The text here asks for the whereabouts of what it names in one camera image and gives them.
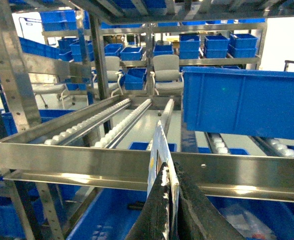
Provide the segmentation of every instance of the stacked blue bins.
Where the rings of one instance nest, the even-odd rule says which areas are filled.
[[[29,39],[19,38],[21,49],[24,53],[35,54],[51,59],[58,59],[60,50],[56,47],[41,44]]]
[[[122,43],[110,43],[105,46],[105,56],[119,57],[121,50],[123,50]]]
[[[258,38],[249,34],[230,34],[228,52],[234,58],[254,58]]]
[[[123,61],[139,61],[142,56],[143,48],[138,46],[128,46],[120,52],[120,58]]]
[[[76,16],[74,10],[40,12],[44,31],[76,30]],[[90,28],[89,15],[85,12],[83,20],[85,29]]]
[[[58,40],[58,46],[59,46],[59,58],[63,61],[69,62],[73,59],[73,53],[71,49],[71,44],[75,43],[78,38],[70,37],[70,38],[63,38]]]
[[[144,82],[146,81],[146,68],[131,68],[125,75],[126,90],[143,90]]]
[[[86,46],[87,46],[88,52],[89,52],[89,60],[92,62],[95,60],[92,41],[86,41]],[[71,48],[73,60],[75,62],[81,62],[82,61],[82,53],[81,53],[81,45],[80,45],[79,41],[72,43],[70,45],[70,48]]]
[[[208,59],[224,59],[228,51],[228,38],[217,36],[205,36],[203,53]]]
[[[294,72],[182,70],[188,130],[294,140]]]
[[[174,54],[173,45],[156,45],[153,48],[153,56]]]
[[[198,35],[180,35],[179,59],[198,59],[200,45],[201,40]]]

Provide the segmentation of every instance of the metal shelving rack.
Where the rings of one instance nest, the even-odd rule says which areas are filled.
[[[294,1],[280,0],[248,2],[245,0],[226,0],[221,1],[220,4],[213,4],[211,0],[201,2],[185,0],[183,3],[165,0],[165,8],[161,9],[147,8],[142,0],[132,1],[135,8],[130,9],[123,9],[111,0],[60,0],[55,1],[54,5],[43,4],[40,0],[26,0],[26,2],[28,4],[10,7],[7,0],[0,0],[0,78],[9,109],[13,113],[19,132],[14,136],[6,137],[5,128],[0,120],[0,169],[2,174],[6,175],[5,183],[18,212],[27,240],[43,240],[45,237],[35,221],[35,214],[27,197],[28,186],[23,184],[24,182],[36,182],[51,229],[51,239],[63,240],[66,239],[79,217],[86,210],[86,204],[83,204],[72,218],[68,218],[64,206],[54,204],[55,201],[59,202],[59,193],[55,185],[51,183],[145,190],[148,174],[146,166],[148,166],[150,157],[148,151],[38,145],[31,144],[31,141],[44,136],[52,137],[62,129],[66,129],[67,126],[78,123],[87,116],[99,113],[125,98],[130,99],[129,108],[131,109],[146,99],[152,100],[149,109],[164,109],[168,100],[174,99],[174,110],[181,110],[181,112],[183,110],[180,96],[129,95],[108,98],[103,35],[110,34],[110,31],[101,30],[100,21],[108,24],[146,23],[143,30],[138,28],[120,31],[146,32],[146,67],[150,71],[152,68],[150,61],[153,46],[152,33],[171,32],[170,27],[166,29],[153,27],[152,23],[294,16]],[[12,12],[56,10],[63,6],[72,9],[84,9],[89,12],[90,33],[93,40],[95,68],[98,73],[98,89],[101,101],[65,115],[59,120],[40,124],[40,115],[28,73],[88,77],[90,66],[86,62],[87,51],[86,49],[82,51],[84,54],[83,65],[22,53],[11,14]],[[172,28],[172,30],[182,32],[217,31],[215,28],[242,28],[245,25],[182,26]],[[258,25],[258,23],[256,27],[264,29],[264,26]],[[79,33],[87,34],[81,26],[78,27]],[[152,91],[150,87],[147,89],[148,93],[152,93]],[[113,125],[111,121],[107,121],[109,119],[100,119],[100,123],[104,123],[105,132],[111,129]],[[187,131],[186,124],[183,120],[181,122],[182,152],[173,153],[172,158],[181,162],[204,193],[214,196],[294,202],[294,158],[269,157],[273,153],[268,151],[268,144],[264,143],[263,139],[260,139],[260,142],[257,141],[257,144],[262,149],[266,148],[268,157],[197,154],[195,132]],[[79,163],[78,159],[86,159],[81,168],[76,167]],[[225,172],[226,167],[231,169],[230,166],[234,166],[235,170]],[[237,171],[237,167],[240,166],[242,169],[246,169],[246,175]],[[276,179],[277,181],[271,178],[270,171],[281,173],[278,180]],[[216,176],[216,179],[219,176],[224,176],[224,181],[211,181],[212,179],[210,180],[206,176]],[[90,194],[90,196],[91,198],[87,198],[87,204],[95,196],[95,193]]]

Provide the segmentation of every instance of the metal bar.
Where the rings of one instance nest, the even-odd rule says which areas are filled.
[[[100,100],[104,100],[109,97],[104,38],[100,33],[101,23],[99,19],[93,14],[90,14],[89,20],[91,26],[92,46],[95,56],[95,67],[97,71],[99,98]],[[105,122],[103,127],[104,132],[108,133],[108,131],[113,127],[112,121],[109,120]]]
[[[17,129],[41,123],[11,9],[0,0],[0,79]]]
[[[111,23],[112,14],[108,13],[98,2],[90,0],[70,0],[70,2],[79,6],[78,8],[88,11],[90,15],[95,15],[108,24]]]
[[[165,0],[167,14],[174,15],[175,14],[175,1],[174,0]]]
[[[123,10],[114,3],[114,1],[110,0],[97,0],[98,3],[103,5],[109,12],[111,12],[113,15],[117,17],[123,17],[124,12]]]
[[[22,149],[24,155],[6,159]],[[182,152],[171,156],[207,195],[294,201],[294,158]],[[148,151],[0,143],[0,166],[20,169],[6,178],[22,181],[146,190],[149,157]],[[79,165],[79,159],[86,161]]]
[[[148,15],[147,6],[143,0],[131,0],[131,2],[132,2],[132,4],[134,4],[134,6],[136,7],[136,9],[138,10],[138,12],[141,15],[143,15],[143,16]]]
[[[192,8],[192,2],[193,0],[184,0],[184,9],[185,9],[185,12],[189,12]]]
[[[145,42],[146,42],[146,68],[147,68],[147,93],[149,95],[154,95],[154,89],[153,89],[153,79],[151,78],[151,72],[153,71],[153,30],[152,30],[152,24],[147,23],[145,25],[146,28],[146,36],[145,36]]]
[[[0,113],[0,139],[7,136],[5,125]],[[9,192],[4,192],[11,197],[14,207],[17,211],[19,220],[22,224],[26,238],[28,240],[42,240],[43,235],[41,233],[40,226],[37,223],[36,215],[33,206],[30,202],[28,191],[26,190],[25,184],[17,181],[4,181],[6,189]]]
[[[245,0],[233,0],[229,7],[230,12],[236,12],[238,8],[245,2]]]

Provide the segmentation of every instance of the blue plastic bin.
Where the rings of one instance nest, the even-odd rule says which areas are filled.
[[[51,110],[51,109],[39,110],[42,123],[48,122],[52,119],[61,117],[71,112],[73,112],[73,110]],[[17,128],[13,119],[13,115],[10,112],[6,112],[6,113],[2,113],[1,116],[6,128],[7,134],[8,135],[16,134]]]
[[[144,82],[146,81],[146,68],[131,68],[125,75],[126,90],[143,90]]]
[[[94,52],[92,41],[86,41],[86,45],[88,47],[89,53]],[[80,45],[79,41],[70,44],[70,49],[72,51],[72,55],[81,55],[82,54],[81,53],[81,45]]]
[[[236,49],[256,48],[258,38],[249,34],[230,34],[230,45]]]
[[[70,60],[73,59],[73,54],[72,51],[68,51],[66,53],[60,53],[59,54],[59,59],[63,60],[63,61],[67,61],[69,62]]]
[[[242,24],[264,23],[265,18],[239,19],[238,22]]]
[[[184,26],[205,25],[206,21],[183,21]]]
[[[294,140],[294,72],[183,71],[188,130]]]
[[[109,48],[120,48],[121,50],[123,50],[124,45],[122,43],[110,43],[105,46],[105,50]]]
[[[121,52],[120,47],[105,47],[105,56],[115,56],[119,57],[119,53]]]
[[[246,149],[243,148],[229,148],[230,153],[233,155],[250,155]],[[208,147],[198,147],[200,154],[211,154],[211,150]]]
[[[40,198],[32,201],[38,223],[43,224],[45,217]],[[23,227],[9,197],[0,196],[0,236],[9,238],[25,238]]]
[[[217,36],[205,36],[204,45],[207,50],[226,50],[228,48],[229,39]]]
[[[73,60],[76,63],[82,62],[82,55],[81,54],[72,54]],[[94,52],[89,52],[89,61],[92,62],[95,60]]]
[[[174,49],[172,45],[156,45],[153,48],[153,55],[172,55],[174,54]]]
[[[208,59],[224,59],[227,55],[227,49],[207,49],[206,47],[203,48],[203,54]]]
[[[121,28],[121,29],[125,29],[125,28],[140,28],[142,26],[142,24],[124,24],[124,25],[117,25],[117,28]]]
[[[201,45],[198,35],[180,35],[179,51],[196,51]]]
[[[234,58],[254,58],[257,48],[234,48],[232,45],[229,45],[228,52]]]
[[[176,27],[178,22],[159,22],[158,27]]]
[[[198,59],[199,50],[195,51],[179,51],[179,59]]]
[[[149,142],[143,142],[143,141],[133,141],[128,149],[129,150],[146,150],[148,147]],[[177,152],[177,144],[176,143],[168,143],[169,150],[171,152]]]
[[[139,61],[143,55],[142,47],[125,47],[120,52],[120,58],[123,61]]]
[[[69,52],[71,51],[71,44],[73,44],[74,42],[76,42],[78,40],[78,38],[76,37],[68,37],[68,38],[63,38],[58,40],[58,46],[60,51],[63,52]]]
[[[223,69],[241,69],[239,66],[221,66]]]

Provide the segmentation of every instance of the gray office chair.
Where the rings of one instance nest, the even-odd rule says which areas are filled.
[[[41,100],[43,104],[45,105],[45,108],[48,108],[47,103],[45,102],[45,99],[43,98],[44,94],[57,94],[59,97],[59,100],[61,100],[62,103],[62,108],[65,109],[65,104],[64,104],[64,94],[67,96],[68,94],[68,89],[65,84],[59,83],[59,84],[51,84],[51,85],[36,85],[32,86],[32,91],[36,97],[36,95],[39,95],[41,97]]]
[[[150,72],[150,76],[157,95],[181,94],[184,89],[184,76],[179,72],[179,57],[159,55],[153,57],[152,61],[154,71]]]
[[[123,95],[123,90],[121,86],[121,79],[123,77],[123,73],[120,71],[121,67],[121,59],[117,56],[106,56],[106,68],[107,68],[107,79],[108,79],[108,92],[111,92],[111,96],[113,96],[117,91],[120,91],[121,95]],[[98,83],[95,82],[97,75],[93,75],[93,92],[96,96],[99,95],[98,91]]]

